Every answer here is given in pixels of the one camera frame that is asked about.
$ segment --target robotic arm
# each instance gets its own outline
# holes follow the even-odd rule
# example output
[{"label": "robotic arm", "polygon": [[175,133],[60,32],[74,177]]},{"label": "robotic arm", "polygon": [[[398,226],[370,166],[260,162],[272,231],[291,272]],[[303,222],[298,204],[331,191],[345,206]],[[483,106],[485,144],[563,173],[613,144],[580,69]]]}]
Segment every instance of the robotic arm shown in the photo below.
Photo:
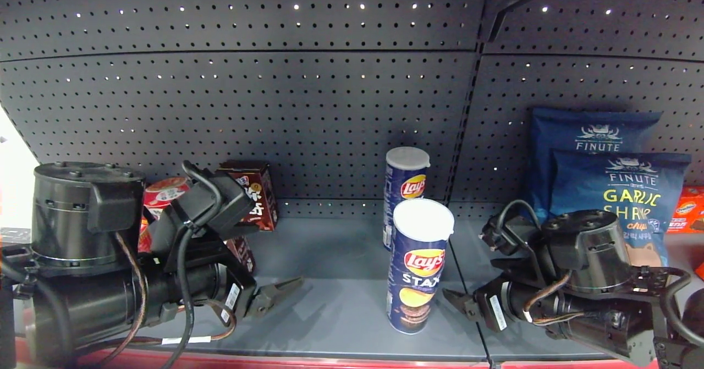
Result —
[{"label": "robotic arm", "polygon": [[[257,288],[224,245],[257,231],[238,225],[254,202],[227,173],[184,162],[196,179],[150,224],[151,254],[135,256],[144,175],[113,164],[52,163],[35,169],[32,244],[2,250],[0,368],[15,367],[12,299],[25,301],[30,354],[48,366],[73,366],[98,349],[129,342],[141,326],[186,311],[186,329],[171,366],[191,336],[193,305],[209,305],[229,336],[246,316],[263,316],[302,284],[301,278]],[[130,331],[126,339],[111,339]]]},{"label": "robotic arm", "polygon": [[[530,210],[530,221],[512,212],[516,204]],[[688,272],[631,266],[616,214],[576,211],[539,227],[532,208],[517,200],[488,221],[480,238],[492,251],[523,256],[491,261],[503,273],[472,295],[443,289],[471,321],[494,332],[530,322],[553,339],[637,366],[657,358],[661,369],[701,367],[704,289],[689,298],[681,319],[674,294],[689,284]],[[671,277],[679,279],[668,284]]]}]

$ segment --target pegboard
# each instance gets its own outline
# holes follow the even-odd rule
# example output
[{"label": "pegboard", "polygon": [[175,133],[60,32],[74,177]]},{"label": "pegboard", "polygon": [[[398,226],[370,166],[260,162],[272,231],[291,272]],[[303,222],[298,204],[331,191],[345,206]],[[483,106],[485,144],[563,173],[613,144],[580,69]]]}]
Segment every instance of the pegboard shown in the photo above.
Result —
[{"label": "pegboard", "polygon": [[2,60],[153,51],[474,50],[483,0],[0,0]]},{"label": "pegboard", "polygon": [[279,199],[279,214],[284,218],[342,218],[382,221],[384,201],[349,199]]},{"label": "pegboard", "polygon": [[702,46],[704,0],[533,0],[483,51],[704,60]]},{"label": "pegboard", "polygon": [[470,52],[151,53],[2,63],[0,99],[40,162],[111,161],[149,179],[189,159],[272,163],[284,198],[380,199],[385,154],[431,155],[448,189]]},{"label": "pegboard", "polygon": [[453,186],[453,201],[516,198],[530,109],[664,111],[648,144],[693,156],[687,184],[704,183],[704,65],[589,56],[483,56]]}]

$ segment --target lay's logo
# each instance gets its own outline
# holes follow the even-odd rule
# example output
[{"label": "lay's logo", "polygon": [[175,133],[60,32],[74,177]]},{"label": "lay's logo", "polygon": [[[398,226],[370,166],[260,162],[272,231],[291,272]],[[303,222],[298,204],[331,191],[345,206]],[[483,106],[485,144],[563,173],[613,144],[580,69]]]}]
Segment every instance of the lay's logo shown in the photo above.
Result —
[{"label": "lay's logo", "polygon": [[400,186],[400,195],[404,199],[415,199],[420,197],[425,190],[425,175],[416,175],[408,179]]},{"label": "lay's logo", "polygon": [[445,249],[414,249],[405,253],[403,263],[416,276],[430,277],[445,264]]},{"label": "lay's logo", "polygon": [[694,201],[687,201],[686,203],[682,204],[679,208],[675,210],[676,214],[688,214],[690,213],[694,208],[696,208],[697,204]]}]

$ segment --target blue chip can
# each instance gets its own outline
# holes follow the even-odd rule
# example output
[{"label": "blue chip can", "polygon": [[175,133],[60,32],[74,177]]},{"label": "blue chip can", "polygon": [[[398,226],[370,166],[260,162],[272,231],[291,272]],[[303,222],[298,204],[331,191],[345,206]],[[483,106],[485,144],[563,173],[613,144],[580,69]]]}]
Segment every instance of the blue chip can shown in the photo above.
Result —
[{"label": "blue chip can", "polygon": [[383,241],[389,251],[394,241],[394,209],[403,200],[423,197],[429,166],[430,156],[422,149],[400,146],[387,152]]},{"label": "blue chip can", "polygon": [[387,315],[397,331],[415,334],[430,316],[455,219],[437,201],[411,199],[395,207],[394,224]]}]

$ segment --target blue chip bag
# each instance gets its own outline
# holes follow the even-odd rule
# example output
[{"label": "blue chip bag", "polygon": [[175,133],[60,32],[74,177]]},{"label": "blue chip bag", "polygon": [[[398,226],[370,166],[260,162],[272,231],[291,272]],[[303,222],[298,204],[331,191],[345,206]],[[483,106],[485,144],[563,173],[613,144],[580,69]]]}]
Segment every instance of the blue chip bag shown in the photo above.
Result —
[{"label": "blue chip bag", "polygon": [[548,216],[555,216],[555,213],[548,213],[555,178],[553,149],[584,153],[641,152],[661,115],[534,108],[523,199],[533,206],[541,222]]},{"label": "blue chip bag", "polygon": [[683,153],[553,151],[550,211],[603,209],[618,215],[634,266],[667,266],[664,234],[691,156]]}]

